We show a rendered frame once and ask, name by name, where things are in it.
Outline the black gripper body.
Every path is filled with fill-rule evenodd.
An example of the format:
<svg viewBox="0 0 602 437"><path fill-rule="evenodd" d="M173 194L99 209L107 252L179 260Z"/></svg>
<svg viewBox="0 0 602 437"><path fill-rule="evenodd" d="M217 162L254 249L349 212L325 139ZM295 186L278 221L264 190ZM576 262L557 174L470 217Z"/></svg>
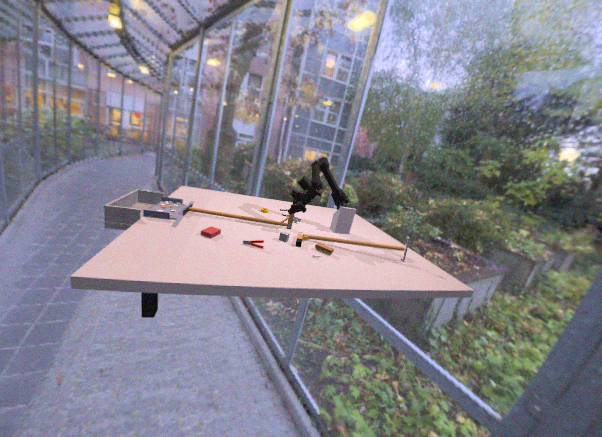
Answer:
<svg viewBox="0 0 602 437"><path fill-rule="evenodd" d="M301 199L301 200L300 200L300 199L297 199L297 198L295 198L295 197L293 197L293 199L295 200L294 202L296 203L296 205L298 206L298 208L299 208L299 209L300 209L300 210L301 210L303 213L305 213L305 212L306 212L306 207L305 207L305 205L306 205L308 202L311 202L311 200L312 200L312 199L311 199L311 198L308 196L308 194L307 194L306 192L305 192L305 193L303 193L303 195L304 195L304 196L302 197L302 199Z"/></svg>

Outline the red square tile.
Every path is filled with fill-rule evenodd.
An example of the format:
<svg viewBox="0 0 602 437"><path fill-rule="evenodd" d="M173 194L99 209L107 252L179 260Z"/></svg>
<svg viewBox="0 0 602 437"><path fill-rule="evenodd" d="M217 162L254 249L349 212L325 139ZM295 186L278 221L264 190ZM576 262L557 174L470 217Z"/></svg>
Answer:
<svg viewBox="0 0 602 437"><path fill-rule="evenodd" d="M206 228L204 230L201 230L201 232L200 232L200 236L210 238L210 239L214 238L220 234L221 234L221 229L214 228L214 227Z"/></svg>

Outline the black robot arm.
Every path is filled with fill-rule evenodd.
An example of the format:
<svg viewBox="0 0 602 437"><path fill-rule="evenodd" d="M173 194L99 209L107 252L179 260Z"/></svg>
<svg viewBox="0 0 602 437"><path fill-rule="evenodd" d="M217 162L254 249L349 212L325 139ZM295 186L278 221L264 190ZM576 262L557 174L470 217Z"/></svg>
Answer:
<svg viewBox="0 0 602 437"><path fill-rule="evenodd" d="M303 188L303 190L307 190L306 193L308 196L313 199L315 196L319 195L321 197L321 193L319 190L323 188L322 181L320 180L320 171L323 172L330 188L332 189L332 198L334 200L335 205L337 206L337 210L340 207L348 207L348 202L350 201L347 195L344 193L342 189L340 189L329 170L329 162L326 157L321 157L319 160L314 161L312 164L312 180L311 182L304 176L302 179L298 181L298 184ZM302 199L304 195L295 190L291 192L292 197L297 199ZM341 202L340 202L341 201Z"/></svg>

